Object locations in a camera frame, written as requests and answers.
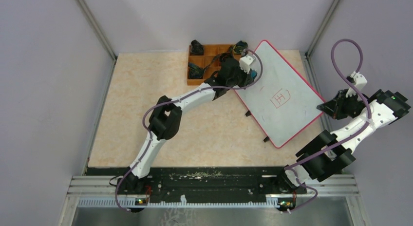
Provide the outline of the blue whiteboard eraser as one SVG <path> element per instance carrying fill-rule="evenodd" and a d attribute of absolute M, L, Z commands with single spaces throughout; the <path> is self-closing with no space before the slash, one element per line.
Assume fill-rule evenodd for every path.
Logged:
<path fill-rule="evenodd" d="M 253 79 L 253 81 L 254 81 L 258 74 L 257 74 L 257 72 L 256 72 L 255 70 L 251 70 L 250 75 L 251 75 L 251 77 L 252 77 L 252 79 Z"/>

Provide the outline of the red framed whiteboard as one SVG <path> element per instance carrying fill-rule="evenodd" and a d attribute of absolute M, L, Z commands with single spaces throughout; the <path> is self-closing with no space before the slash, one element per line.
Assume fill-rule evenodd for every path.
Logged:
<path fill-rule="evenodd" d="M 324 102 L 292 64 L 267 40 L 255 49 L 260 59 L 252 63 L 257 83 L 237 91 L 251 115 L 276 148 L 282 148 L 321 117 Z"/>

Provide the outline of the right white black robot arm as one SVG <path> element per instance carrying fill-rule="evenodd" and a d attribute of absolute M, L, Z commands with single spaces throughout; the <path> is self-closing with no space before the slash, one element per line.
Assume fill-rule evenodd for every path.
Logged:
<path fill-rule="evenodd" d="M 345 92 L 340 90 L 317 109 L 333 119 L 351 117 L 352 120 L 336 131 L 324 130 L 299 150 L 296 163 L 285 166 L 275 178 L 278 192 L 292 192 L 309 179 L 322 182 L 340 172 L 355 161 L 353 153 L 361 141 L 377 129 L 401 119 L 411 108 L 407 98 L 399 92 L 378 90 L 366 102 L 356 95 L 345 98 Z"/>

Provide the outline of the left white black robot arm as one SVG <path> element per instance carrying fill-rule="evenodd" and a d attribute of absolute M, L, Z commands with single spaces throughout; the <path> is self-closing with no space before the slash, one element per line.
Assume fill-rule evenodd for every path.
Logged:
<path fill-rule="evenodd" d="M 179 131 L 183 115 L 192 109 L 212 102 L 229 90 L 246 89 L 255 83 L 256 71 L 251 67 L 255 58 L 246 55 L 240 59 L 224 58 L 221 67 L 195 89 L 181 96 L 162 96 L 142 119 L 147 130 L 146 140 L 127 172 L 117 182 L 117 192 L 142 193 L 146 187 L 145 178 L 160 149 Z"/>

